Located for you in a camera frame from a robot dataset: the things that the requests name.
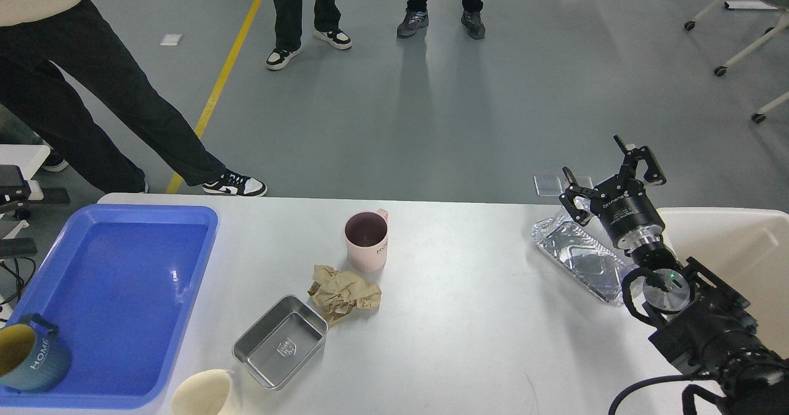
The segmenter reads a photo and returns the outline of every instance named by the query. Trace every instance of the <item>white table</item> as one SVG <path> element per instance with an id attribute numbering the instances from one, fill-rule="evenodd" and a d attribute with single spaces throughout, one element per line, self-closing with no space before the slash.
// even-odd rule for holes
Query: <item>white table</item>
<path id="1" fill-rule="evenodd" d="M 31 179 L 50 154 L 48 146 L 0 144 L 0 165 L 17 165 Z"/>
<path id="2" fill-rule="evenodd" d="M 211 368 L 236 372 L 249 415 L 603 414 L 629 384 L 678 373 L 648 342 L 651 327 L 598 302 L 538 251 L 532 224 L 558 206 L 141 194 L 100 202 L 205 205 L 219 215 L 170 382 L 135 415 L 169 414 L 178 384 Z M 233 344 L 285 294 L 311 303 L 314 264 L 350 268 L 341 229 L 378 208 L 390 213 L 389 257 L 366 278 L 383 290 L 380 308 L 333 325 L 284 389 L 262 388 Z M 682 387 L 639 390 L 618 415 L 682 413 Z"/>

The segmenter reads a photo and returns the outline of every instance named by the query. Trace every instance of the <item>stainless steel container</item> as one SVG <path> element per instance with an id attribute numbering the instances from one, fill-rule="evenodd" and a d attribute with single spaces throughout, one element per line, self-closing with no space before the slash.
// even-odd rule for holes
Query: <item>stainless steel container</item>
<path id="1" fill-rule="evenodd" d="M 328 330 L 310 306 L 287 295 L 236 341 L 233 356 L 263 387 L 280 390 L 323 347 Z"/>

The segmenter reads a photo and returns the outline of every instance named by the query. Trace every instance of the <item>person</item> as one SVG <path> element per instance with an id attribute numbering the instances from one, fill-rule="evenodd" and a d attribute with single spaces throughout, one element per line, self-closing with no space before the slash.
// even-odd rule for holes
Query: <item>person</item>
<path id="1" fill-rule="evenodd" d="M 41 136 L 11 114 L 2 104 L 0 104 L 0 144 L 48 146 Z M 41 168 L 47 171 L 63 171 L 67 167 L 68 162 L 64 157 L 50 146 L 50 154 L 44 160 Z"/>
<path id="2" fill-rule="evenodd" d="M 287 67 L 290 59 L 301 52 L 302 0 L 274 0 L 277 18 L 274 22 L 276 45 L 266 59 L 266 68 L 276 72 Z M 339 28 L 340 10 L 335 0 L 315 0 L 315 31 L 313 36 L 338 50 L 353 46 L 349 36 Z"/>
<path id="3" fill-rule="evenodd" d="M 485 25 L 482 24 L 482 0 L 463 0 L 463 14 L 460 22 L 465 27 L 465 32 L 473 39 L 485 37 Z M 398 38 L 410 38 L 420 28 L 429 24 L 428 0 L 408 0 L 406 5 L 406 18 L 397 27 Z"/>
<path id="4" fill-rule="evenodd" d="M 265 184 L 228 170 L 153 89 L 91 0 L 0 0 L 0 104 L 105 193 L 147 191 L 145 175 L 93 122 L 73 76 L 190 186 L 262 196 Z"/>

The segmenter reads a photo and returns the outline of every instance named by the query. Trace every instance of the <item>white chair leg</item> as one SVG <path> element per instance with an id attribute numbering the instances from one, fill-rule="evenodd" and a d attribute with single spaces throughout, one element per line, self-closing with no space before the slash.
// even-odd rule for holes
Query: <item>white chair leg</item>
<path id="1" fill-rule="evenodd" d="M 713 0 L 712 4 L 707 5 L 707 8 L 704 8 L 703 10 L 701 10 L 699 14 L 693 16 L 693 19 L 690 19 L 690 21 L 693 23 L 700 21 L 701 19 L 706 17 L 707 14 L 709 14 L 709 12 L 713 10 L 714 7 L 719 7 L 725 1 L 726 0 Z"/>
<path id="2" fill-rule="evenodd" d="M 765 105 L 764 107 L 761 107 L 756 112 L 758 114 L 767 114 L 767 113 L 771 112 L 772 109 L 774 109 L 775 107 L 777 107 L 778 105 L 781 105 L 782 103 L 784 103 L 786 101 L 789 101 L 789 91 L 787 91 L 783 96 L 781 96 L 781 97 L 777 98 L 776 100 L 770 102 L 769 104 Z"/>
<path id="3" fill-rule="evenodd" d="M 737 53 L 733 58 L 728 59 L 726 61 L 726 64 L 724 64 L 724 67 L 728 68 L 733 64 L 736 64 L 739 61 L 739 59 L 742 59 L 746 55 L 750 54 L 753 50 L 761 46 L 761 44 L 764 44 L 764 42 L 772 39 L 772 37 L 775 36 L 775 34 L 778 34 L 781 31 L 785 30 L 786 27 L 789 27 L 789 11 L 784 11 L 783 14 L 781 14 L 781 17 L 778 19 L 778 23 L 775 24 L 775 28 L 770 30 L 769 33 L 764 34 L 764 36 L 761 36 L 761 38 L 758 38 L 757 41 L 753 42 L 753 44 L 748 45 L 746 49 Z"/>
<path id="4" fill-rule="evenodd" d="M 781 105 L 782 103 L 789 101 L 789 91 L 785 92 L 783 96 L 777 98 L 776 100 L 770 102 L 769 104 L 765 105 L 758 109 L 751 117 L 750 120 L 753 120 L 755 123 L 760 123 L 761 121 L 767 119 L 766 114 L 771 112 L 772 109 Z"/>

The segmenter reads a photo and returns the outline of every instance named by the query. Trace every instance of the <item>yellow floor line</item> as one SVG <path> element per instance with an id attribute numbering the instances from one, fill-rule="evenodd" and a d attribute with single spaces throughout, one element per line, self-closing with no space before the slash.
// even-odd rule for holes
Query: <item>yellow floor line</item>
<path id="1" fill-rule="evenodd" d="M 228 76 L 231 75 L 231 70 L 233 70 L 233 66 L 236 63 L 236 58 L 239 57 L 239 52 L 242 49 L 249 27 L 251 27 L 251 22 L 254 20 L 255 14 L 257 14 L 257 9 L 260 7 L 261 1 L 262 0 L 253 0 L 253 2 L 251 2 L 244 23 L 239 30 L 239 35 L 236 36 L 236 41 L 233 43 L 231 52 L 227 55 L 227 59 L 225 59 L 225 65 L 222 67 L 219 78 L 216 79 L 216 83 L 214 84 L 214 89 L 211 90 L 211 95 L 205 103 L 205 108 L 203 108 L 203 112 L 200 114 L 200 120 L 198 120 L 197 125 L 195 125 L 195 134 L 197 134 L 198 138 L 203 137 L 203 132 L 206 126 L 208 126 L 208 121 L 211 120 L 211 114 L 214 112 L 214 107 L 219 100 L 219 96 L 222 95 L 222 90 L 225 88 Z M 181 182 L 183 182 L 183 179 L 175 173 L 172 179 L 170 179 L 170 184 L 167 186 L 165 193 L 168 195 L 178 193 Z"/>

